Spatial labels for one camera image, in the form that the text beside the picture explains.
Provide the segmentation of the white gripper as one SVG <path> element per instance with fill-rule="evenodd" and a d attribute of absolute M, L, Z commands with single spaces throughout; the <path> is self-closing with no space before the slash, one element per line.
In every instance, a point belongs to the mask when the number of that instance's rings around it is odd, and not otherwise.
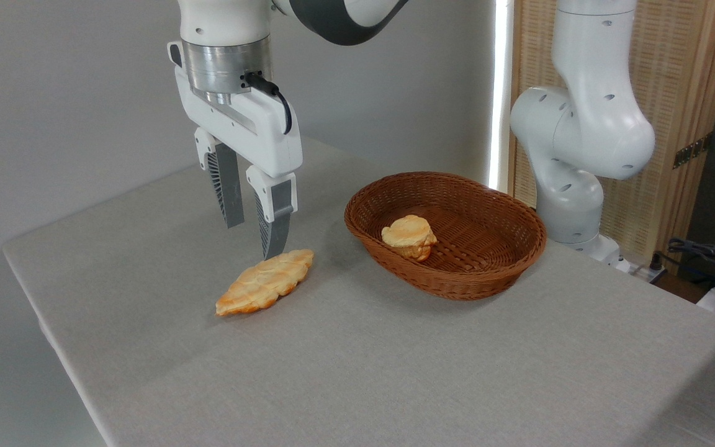
<path fill-rule="evenodd" d="M 297 170 L 302 144 L 295 111 L 272 82 L 269 42 L 236 46 L 168 43 L 182 107 L 195 132 L 202 170 L 207 171 L 227 227 L 245 221 L 236 155 L 252 165 L 265 260 L 283 253 L 290 216 L 298 210 Z"/>

